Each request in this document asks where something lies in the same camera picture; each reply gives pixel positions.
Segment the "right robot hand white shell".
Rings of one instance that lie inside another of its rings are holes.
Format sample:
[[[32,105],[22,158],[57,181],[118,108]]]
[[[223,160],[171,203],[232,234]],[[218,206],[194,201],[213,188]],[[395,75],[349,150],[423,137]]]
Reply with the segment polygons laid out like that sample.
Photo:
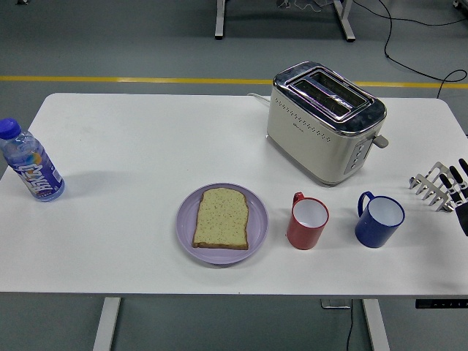
[[[467,182],[454,165],[451,165],[448,169],[455,183],[452,184],[445,174],[441,174],[439,178],[455,205],[454,208],[461,229],[467,235]]]

